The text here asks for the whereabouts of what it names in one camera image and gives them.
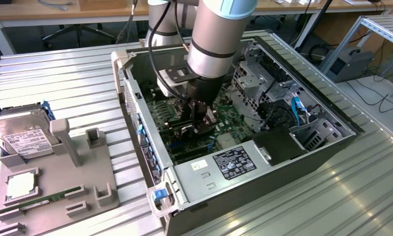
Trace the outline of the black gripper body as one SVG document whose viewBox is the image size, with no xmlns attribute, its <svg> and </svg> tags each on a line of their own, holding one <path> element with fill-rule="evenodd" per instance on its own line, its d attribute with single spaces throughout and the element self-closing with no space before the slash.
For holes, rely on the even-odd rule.
<svg viewBox="0 0 393 236">
<path fill-rule="evenodd" d="M 220 93 L 223 83 L 224 76 L 215 79 L 210 79 L 207 77 L 191 79 L 187 83 L 186 104 L 190 105 L 195 102 L 198 104 L 204 104 L 207 107 L 212 107 L 214 101 Z"/>
</svg>

